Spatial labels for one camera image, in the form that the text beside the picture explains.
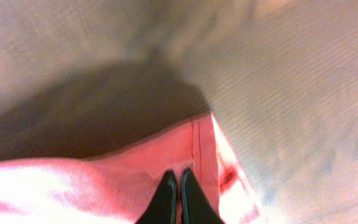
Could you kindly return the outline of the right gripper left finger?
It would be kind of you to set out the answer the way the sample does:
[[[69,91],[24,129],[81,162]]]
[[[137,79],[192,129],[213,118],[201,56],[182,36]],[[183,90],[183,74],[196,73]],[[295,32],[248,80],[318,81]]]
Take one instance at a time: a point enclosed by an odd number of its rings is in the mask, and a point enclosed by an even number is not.
[[[164,173],[146,211],[135,224],[176,224],[177,180],[175,173]]]

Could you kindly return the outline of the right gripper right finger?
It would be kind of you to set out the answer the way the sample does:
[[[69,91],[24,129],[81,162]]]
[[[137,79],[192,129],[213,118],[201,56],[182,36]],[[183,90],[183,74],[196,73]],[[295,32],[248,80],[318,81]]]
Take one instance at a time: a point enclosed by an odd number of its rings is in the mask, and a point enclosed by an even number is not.
[[[181,204],[183,224],[224,224],[190,168],[181,176]]]

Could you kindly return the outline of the red printed t-shirt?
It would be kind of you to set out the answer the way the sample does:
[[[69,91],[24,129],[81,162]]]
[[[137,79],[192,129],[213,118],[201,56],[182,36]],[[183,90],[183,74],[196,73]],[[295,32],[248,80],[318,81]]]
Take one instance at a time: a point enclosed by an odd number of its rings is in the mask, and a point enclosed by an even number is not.
[[[191,169],[225,223],[265,223],[214,115],[189,119],[119,154],[0,162],[0,223],[134,223],[167,170]]]

